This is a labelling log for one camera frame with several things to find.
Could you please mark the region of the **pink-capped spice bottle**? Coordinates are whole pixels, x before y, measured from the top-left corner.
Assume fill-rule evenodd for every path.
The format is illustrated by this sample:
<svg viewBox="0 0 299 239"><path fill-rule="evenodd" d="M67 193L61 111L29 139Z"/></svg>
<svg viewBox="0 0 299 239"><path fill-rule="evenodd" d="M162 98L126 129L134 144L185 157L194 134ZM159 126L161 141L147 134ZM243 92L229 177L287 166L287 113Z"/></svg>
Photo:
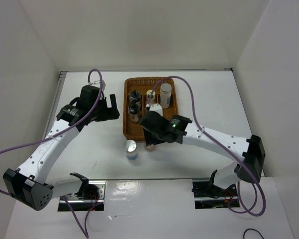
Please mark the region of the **pink-capped spice bottle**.
<svg viewBox="0 0 299 239"><path fill-rule="evenodd" d="M145 145L145 150L147 152L153 152L153 151L155 151L155 149L156 149L155 145Z"/></svg>

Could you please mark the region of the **black-capped brown spice bottle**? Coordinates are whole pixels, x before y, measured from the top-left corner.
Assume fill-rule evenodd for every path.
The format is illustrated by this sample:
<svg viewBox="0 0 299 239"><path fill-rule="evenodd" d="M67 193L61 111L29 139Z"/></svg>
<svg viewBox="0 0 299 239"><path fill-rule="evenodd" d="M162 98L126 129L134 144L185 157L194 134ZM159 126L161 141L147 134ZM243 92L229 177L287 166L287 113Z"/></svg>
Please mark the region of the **black-capped brown spice bottle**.
<svg viewBox="0 0 299 239"><path fill-rule="evenodd" d="M128 106L128 114L130 122L138 123L140 118L140 106L135 102L131 102Z"/></svg>

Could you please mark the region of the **yellow-capped spice bottle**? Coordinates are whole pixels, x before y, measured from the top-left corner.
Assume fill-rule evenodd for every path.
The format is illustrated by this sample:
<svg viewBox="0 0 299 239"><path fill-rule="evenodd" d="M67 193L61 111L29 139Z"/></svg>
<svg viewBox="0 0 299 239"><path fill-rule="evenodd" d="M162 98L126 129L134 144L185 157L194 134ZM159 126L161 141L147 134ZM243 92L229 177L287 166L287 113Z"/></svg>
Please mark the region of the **yellow-capped spice bottle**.
<svg viewBox="0 0 299 239"><path fill-rule="evenodd" d="M153 89L146 93L146 107L156 104L156 93Z"/></svg>

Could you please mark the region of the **black-capped white spice bottle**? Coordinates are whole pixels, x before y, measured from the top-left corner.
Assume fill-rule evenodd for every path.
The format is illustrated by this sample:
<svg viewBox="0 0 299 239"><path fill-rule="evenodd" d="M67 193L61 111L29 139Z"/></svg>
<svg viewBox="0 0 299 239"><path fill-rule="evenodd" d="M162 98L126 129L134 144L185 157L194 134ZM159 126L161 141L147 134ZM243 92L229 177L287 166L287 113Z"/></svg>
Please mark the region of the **black-capped white spice bottle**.
<svg viewBox="0 0 299 239"><path fill-rule="evenodd" d="M139 107L142 105L142 95L136 90L129 93L129 100L131 103L136 103Z"/></svg>

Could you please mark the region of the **silver-capped white spice bottle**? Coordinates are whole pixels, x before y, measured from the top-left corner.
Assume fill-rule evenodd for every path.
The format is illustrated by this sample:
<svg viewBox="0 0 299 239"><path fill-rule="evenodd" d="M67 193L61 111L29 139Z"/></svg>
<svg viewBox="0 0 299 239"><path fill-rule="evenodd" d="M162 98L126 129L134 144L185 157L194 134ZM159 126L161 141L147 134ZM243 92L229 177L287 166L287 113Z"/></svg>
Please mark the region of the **silver-capped white spice bottle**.
<svg viewBox="0 0 299 239"><path fill-rule="evenodd" d="M167 109L170 105L172 87L169 83L163 83L160 86L160 105L163 109Z"/></svg>

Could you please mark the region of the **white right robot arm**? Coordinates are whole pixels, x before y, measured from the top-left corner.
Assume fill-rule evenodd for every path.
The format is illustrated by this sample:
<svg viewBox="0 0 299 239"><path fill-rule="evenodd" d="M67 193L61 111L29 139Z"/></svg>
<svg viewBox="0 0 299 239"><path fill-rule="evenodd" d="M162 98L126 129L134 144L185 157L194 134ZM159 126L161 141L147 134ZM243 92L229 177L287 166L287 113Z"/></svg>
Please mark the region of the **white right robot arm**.
<svg viewBox="0 0 299 239"><path fill-rule="evenodd" d="M192 145L230 158L230 165L215 170L210 177L208 190L214 196L240 181L258 184L261 180L266 154L261 138L256 135L236 137L197 125L183 116L166 119L155 111L145 113L139 124L148 144Z"/></svg>

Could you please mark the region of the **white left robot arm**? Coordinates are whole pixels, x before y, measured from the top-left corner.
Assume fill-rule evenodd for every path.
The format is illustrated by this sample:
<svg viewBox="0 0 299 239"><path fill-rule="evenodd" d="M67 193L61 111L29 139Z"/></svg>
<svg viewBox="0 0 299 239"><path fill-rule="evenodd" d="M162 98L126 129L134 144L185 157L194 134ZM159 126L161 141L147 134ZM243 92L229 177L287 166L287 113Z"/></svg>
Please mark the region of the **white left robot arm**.
<svg viewBox="0 0 299 239"><path fill-rule="evenodd" d="M8 169L4 173L3 180L8 193L36 211L46 207L53 198L73 194L78 199L84 199L89 193L94 194L97 188L79 173L72 172L65 179L52 181L47 181L47 176L67 145L84 126L93 121L119 118L114 94L110 95L110 102L109 107L99 87L84 86L79 97L61 108L45 142L16 170Z"/></svg>

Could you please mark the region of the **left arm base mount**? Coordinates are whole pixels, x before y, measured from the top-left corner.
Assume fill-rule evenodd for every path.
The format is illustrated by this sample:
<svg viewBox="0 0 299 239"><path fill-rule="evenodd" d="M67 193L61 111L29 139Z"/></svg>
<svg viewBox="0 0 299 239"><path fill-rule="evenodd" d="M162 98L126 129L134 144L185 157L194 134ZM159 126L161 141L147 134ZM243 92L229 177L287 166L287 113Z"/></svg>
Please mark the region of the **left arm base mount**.
<svg viewBox="0 0 299 239"><path fill-rule="evenodd" d="M63 197L75 212L87 212L91 208L92 211L103 211L106 185L106 181L90 180L82 194L72 193Z"/></svg>

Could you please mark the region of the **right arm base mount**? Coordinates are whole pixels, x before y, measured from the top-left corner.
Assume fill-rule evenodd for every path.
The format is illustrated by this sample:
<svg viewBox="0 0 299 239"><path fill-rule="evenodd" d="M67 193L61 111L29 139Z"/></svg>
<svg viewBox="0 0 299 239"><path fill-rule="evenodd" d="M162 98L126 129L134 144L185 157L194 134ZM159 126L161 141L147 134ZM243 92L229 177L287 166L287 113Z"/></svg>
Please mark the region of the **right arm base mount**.
<svg viewBox="0 0 299 239"><path fill-rule="evenodd" d="M238 193L235 184L228 189L211 187L208 180L193 180L192 193L196 209L239 208Z"/></svg>

